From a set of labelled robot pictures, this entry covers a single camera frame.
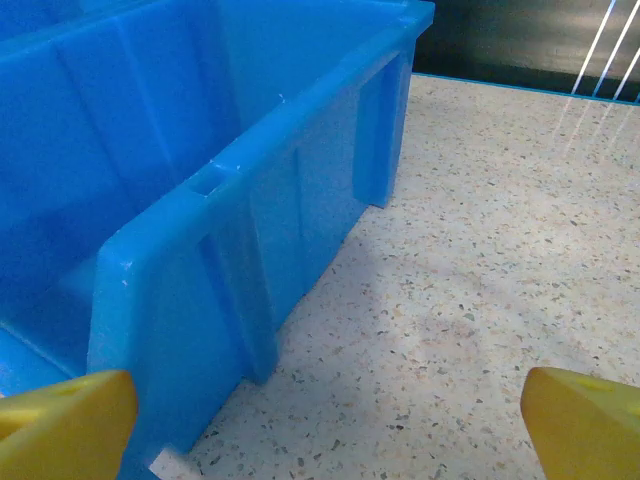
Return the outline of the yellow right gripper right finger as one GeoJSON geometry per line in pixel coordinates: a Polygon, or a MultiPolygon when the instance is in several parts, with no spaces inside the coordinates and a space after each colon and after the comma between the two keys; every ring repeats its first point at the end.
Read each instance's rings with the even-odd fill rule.
{"type": "Polygon", "coordinates": [[[637,479],[639,389],[569,370],[527,374],[521,413],[548,479],[637,479]]]}

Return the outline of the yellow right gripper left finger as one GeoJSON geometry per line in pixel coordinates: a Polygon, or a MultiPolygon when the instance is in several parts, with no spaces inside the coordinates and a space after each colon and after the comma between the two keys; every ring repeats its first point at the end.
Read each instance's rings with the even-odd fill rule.
{"type": "Polygon", "coordinates": [[[134,429],[132,376],[107,370],[1,400],[3,479],[114,479],[134,429]]]}

